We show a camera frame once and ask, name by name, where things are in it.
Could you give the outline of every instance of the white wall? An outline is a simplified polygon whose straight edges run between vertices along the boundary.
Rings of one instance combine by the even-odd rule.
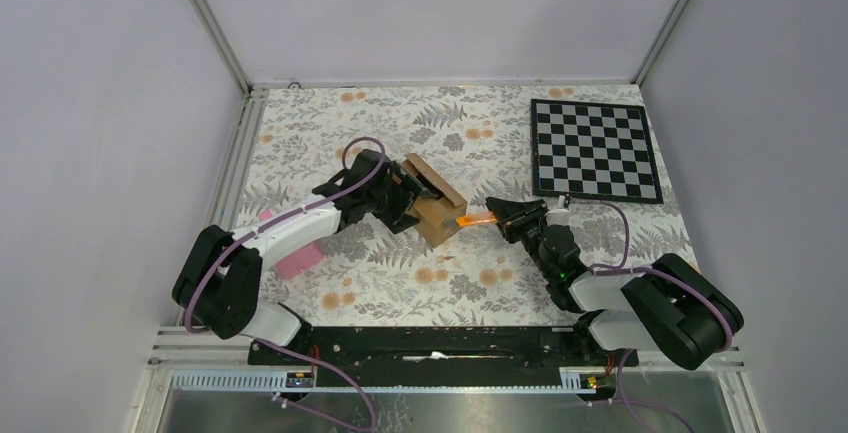
[[[644,89],[769,433],[848,430],[846,0],[693,0]]]
[[[239,93],[187,0],[0,0],[0,431],[119,431]]]
[[[674,0],[209,0],[258,82],[629,79]]]

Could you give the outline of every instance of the table surface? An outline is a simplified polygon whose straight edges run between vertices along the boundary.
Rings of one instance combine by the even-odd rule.
[[[469,212],[485,210],[487,196],[530,199],[533,98],[643,104],[633,85],[271,90],[237,223],[299,205],[341,169],[342,148],[362,135],[380,139],[395,160],[420,154],[468,200]],[[633,232],[628,266],[663,253],[694,264],[653,130],[651,137],[665,203],[620,203]],[[624,228],[614,211],[574,205],[571,221],[584,263],[620,260]],[[293,280],[267,271],[260,288],[315,325],[568,325],[577,318],[551,303],[530,257],[494,226],[466,228],[431,249],[414,229],[392,235],[368,215],[318,243],[321,263]]]

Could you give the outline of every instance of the chessboard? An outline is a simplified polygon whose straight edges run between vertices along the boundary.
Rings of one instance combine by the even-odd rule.
[[[532,100],[533,193],[662,203],[645,108]]]

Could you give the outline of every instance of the gray leaf pattern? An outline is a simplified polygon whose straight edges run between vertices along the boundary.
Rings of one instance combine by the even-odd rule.
[[[417,143],[419,145],[423,145],[427,140],[430,139],[431,136],[435,134],[436,132],[431,130],[430,128],[418,128],[411,135],[409,135],[409,141]]]
[[[487,196],[529,199],[533,98],[642,104],[632,85],[272,90],[237,224],[255,223],[266,208],[300,205],[341,168],[345,144],[362,135],[378,137],[394,160],[420,154],[468,200],[469,212],[484,210]],[[656,156],[665,204],[620,204],[633,230],[628,264],[666,252],[694,262],[659,150]],[[615,212],[575,205],[572,226],[585,263],[621,258]],[[431,249],[414,230],[392,235],[366,215],[317,243],[320,263],[291,280],[269,270],[260,286],[262,298],[284,302],[313,324],[568,325],[578,316],[551,303],[521,245],[507,244],[491,226],[461,230]]]
[[[465,142],[462,141],[462,137],[459,136],[459,133],[451,133],[445,137],[445,141],[442,142],[442,146],[446,147],[450,151],[460,151],[462,150],[462,147],[465,146]]]

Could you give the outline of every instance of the pink sponge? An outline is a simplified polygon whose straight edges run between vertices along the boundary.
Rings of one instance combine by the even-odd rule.
[[[274,213],[271,212],[271,210],[265,210],[259,213],[259,220],[264,221],[272,216],[274,216]],[[315,242],[312,242],[278,261],[277,264],[274,265],[274,271],[277,272],[277,276],[280,278],[284,280],[291,280],[295,276],[303,273],[304,270],[317,265],[323,259],[324,253],[320,248],[318,248],[318,245],[315,244]]]

